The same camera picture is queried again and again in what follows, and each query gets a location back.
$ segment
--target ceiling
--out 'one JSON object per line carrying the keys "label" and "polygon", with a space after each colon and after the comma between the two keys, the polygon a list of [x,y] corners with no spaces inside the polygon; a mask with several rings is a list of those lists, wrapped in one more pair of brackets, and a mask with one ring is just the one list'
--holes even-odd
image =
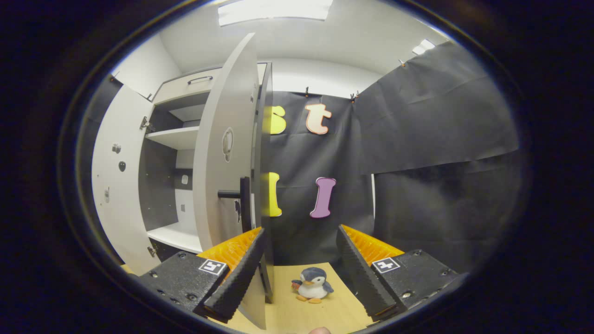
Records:
{"label": "ceiling", "polygon": [[421,40],[447,39],[415,18],[379,0],[334,0],[326,21],[298,18],[254,20],[219,27],[210,4],[161,31],[161,40],[185,73],[225,62],[247,33],[254,32],[259,60],[303,58],[336,62],[386,74],[415,56]]}

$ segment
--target fluorescent light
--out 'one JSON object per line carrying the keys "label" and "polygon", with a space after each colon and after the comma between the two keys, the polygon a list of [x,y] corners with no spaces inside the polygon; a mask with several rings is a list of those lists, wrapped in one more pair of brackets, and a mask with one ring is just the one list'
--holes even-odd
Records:
{"label": "fluorescent light", "polygon": [[240,0],[219,7],[219,25],[262,18],[295,17],[325,20],[332,0]]}
{"label": "fluorescent light", "polygon": [[426,39],[424,39],[424,40],[421,42],[421,45],[420,45],[420,46],[424,47],[424,48],[425,48],[425,50],[428,50],[428,49],[433,49],[433,48],[435,47],[435,45],[434,45],[433,43],[429,42],[429,41],[428,41],[428,40],[426,40]]}
{"label": "fluorescent light", "polygon": [[417,55],[422,55],[423,53],[425,53],[425,51],[426,50],[424,48],[420,47],[420,46],[415,46],[412,49],[412,52],[416,53]]}

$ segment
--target drawer handle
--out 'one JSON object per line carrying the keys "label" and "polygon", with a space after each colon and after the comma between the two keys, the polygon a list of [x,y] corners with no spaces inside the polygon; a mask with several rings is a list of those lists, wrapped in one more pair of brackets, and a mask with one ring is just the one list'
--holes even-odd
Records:
{"label": "drawer handle", "polygon": [[200,79],[204,79],[204,78],[208,78],[209,80],[212,80],[213,79],[212,75],[207,75],[205,77],[200,77],[200,78],[192,79],[192,80],[188,81],[188,84],[191,84],[192,81],[194,81],[194,80],[200,80]]}

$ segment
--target white shelf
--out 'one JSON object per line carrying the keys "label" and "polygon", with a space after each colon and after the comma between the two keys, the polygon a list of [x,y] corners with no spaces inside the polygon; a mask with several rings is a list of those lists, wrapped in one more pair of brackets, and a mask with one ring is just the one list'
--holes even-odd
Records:
{"label": "white shelf", "polygon": [[148,231],[148,236],[166,245],[192,253],[202,253],[196,226],[183,225],[180,222]]}
{"label": "white shelf", "polygon": [[146,135],[147,139],[169,146],[176,150],[193,150],[196,147],[199,127],[187,127],[159,131]]}

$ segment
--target wooden table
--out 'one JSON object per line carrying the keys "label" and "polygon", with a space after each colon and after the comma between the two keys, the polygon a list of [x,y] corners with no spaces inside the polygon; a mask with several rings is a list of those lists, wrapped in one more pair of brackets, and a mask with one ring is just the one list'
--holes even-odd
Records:
{"label": "wooden table", "polygon": [[[324,269],[328,282],[334,288],[334,293],[322,299],[321,304],[297,300],[297,292],[291,288],[291,280],[299,279],[301,271],[307,267]],[[227,324],[218,323],[248,334],[307,334],[317,327],[326,327],[332,334],[343,334],[364,329],[373,323],[363,305],[340,280],[329,263],[275,266],[273,290],[274,304],[266,304],[264,307],[266,330],[256,327],[239,311],[235,312]]]}

